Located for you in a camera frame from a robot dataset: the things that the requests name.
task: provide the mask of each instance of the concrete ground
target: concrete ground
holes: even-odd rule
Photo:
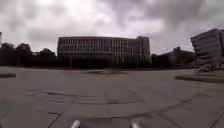
[[[174,80],[192,70],[87,71],[1,67],[0,128],[223,128],[224,85]]]

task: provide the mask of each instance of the paved ground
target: paved ground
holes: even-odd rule
[[[94,75],[87,71],[0,68],[3,128],[223,128],[222,84],[174,80],[190,73],[135,71]]]

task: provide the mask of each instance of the curb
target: curb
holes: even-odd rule
[[[199,81],[209,83],[224,83],[224,78],[214,76],[193,76],[193,75],[180,75],[175,76],[176,80],[188,80],[188,81]]]

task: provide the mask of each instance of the overcast sky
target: overcast sky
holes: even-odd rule
[[[56,52],[59,36],[149,36],[152,53],[224,28],[224,0],[0,0],[3,41]]]

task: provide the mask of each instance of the large white building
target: large white building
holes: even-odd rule
[[[136,39],[118,37],[60,37],[59,58],[71,60],[107,60],[110,63],[150,61],[148,37]]]

